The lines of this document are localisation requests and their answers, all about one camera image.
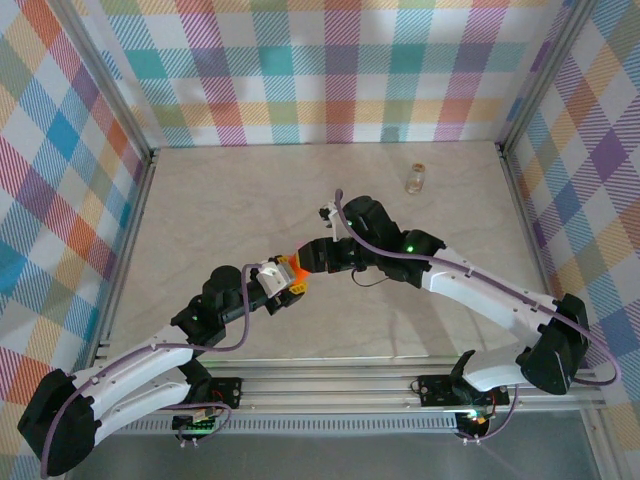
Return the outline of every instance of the black joint housing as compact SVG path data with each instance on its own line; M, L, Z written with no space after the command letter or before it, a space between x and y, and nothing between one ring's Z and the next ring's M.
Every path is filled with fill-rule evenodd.
M18 431L40 460L55 414L76 391L72 382L60 369L45 375L18 422ZM53 435L47 474L62 475L84 460L93 450L97 428L89 401L78 396L65 410Z
M589 330L584 302L566 294L556 303L556 312ZM564 395L582 364L589 341L579 332L555 318L542 329L533 348L520 354L516 363L532 385L553 395Z

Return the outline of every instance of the black motor bracket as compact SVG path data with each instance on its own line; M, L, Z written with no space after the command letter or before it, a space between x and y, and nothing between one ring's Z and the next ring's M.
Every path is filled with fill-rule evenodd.
M42 460L42 450L53 418L62 404L76 392L75 377L56 369L40 381L20 421L18 431ZM93 398L79 395L60 419L51 442L47 474L62 475L84 460L95 442L100 420L94 421Z
M449 375L420 375L412 389L420 397L421 407L489 407L494 403L497 406L509 405L509 394L501 387L478 392L469 386L469 389L474 390L469 400L469 397L456 393Z

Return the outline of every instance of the black mounting bracket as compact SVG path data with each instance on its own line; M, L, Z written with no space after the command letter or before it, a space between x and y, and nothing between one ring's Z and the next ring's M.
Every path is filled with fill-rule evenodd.
M232 410L240 406L242 398L242 378L240 377L214 377L208 380L207 388L210 390L212 402L226 403ZM213 413L215 409L207 409L206 413ZM208 435L216 426L216 417L207 417L194 421L194 417L176 415L171 422L172 430L182 428L184 440L199 439Z
M242 379L240 377L214 377L210 381L213 401L223 402L233 410L240 406L242 398Z
M412 384L412 390L420 397L422 407L457 407L473 405L488 407L509 405L509 393L496 387L488 392L477 392L471 403L454 393L454 385L449 375L420 375Z

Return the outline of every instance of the metal corner post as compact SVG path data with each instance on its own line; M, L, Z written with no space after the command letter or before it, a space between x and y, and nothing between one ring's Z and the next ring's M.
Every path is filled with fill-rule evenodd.
M48 0L51 10L60 21L65 33L78 51L87 70L93 77L100 92L120 122L129 140L135 145L146 162L151 161L153 149L147 142L140 125L122 97L115 80L109 72L102 55L94 45L89 33L84 28L82 19L78 15L70 0Z

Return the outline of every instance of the checkered wall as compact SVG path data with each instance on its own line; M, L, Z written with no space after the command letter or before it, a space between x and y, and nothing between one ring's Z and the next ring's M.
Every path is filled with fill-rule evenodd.
M75 4L150 141L191 147L495 139L558 2Z
M142 171L45 0L0 0L0 478L37 478L16 425L86 355Z
M514 120L517 118L518 114L520 114L520 109L523 105L524 100L529 96L531 90L533 89L533 86L538 81L538 77L541 74L540 71L549 58L549 55L552 53L558 35L562 31L562 28L565 26L565 22L569 18L571 10L576 4L576 1L577 0L563 0L562 6L556 14L556 17L553 20L553 24L547 32L547 36L545 37L544 42L542 42L542 46L540 47L535 60L531 63L531 67L529 68L529 72L527 73L524 82L520 86L518 96L511 105L511 109L509 110L509 114L507 115L507 119L504 122L502 129L500 130L498 138L492 140L496 140L498 143L504 143L507 135L511 131Z
M604 389L640 478L640 1L600 1L516 147L513 167L556 294L587 301L618 357ZM591 352L602 376L604 359Z

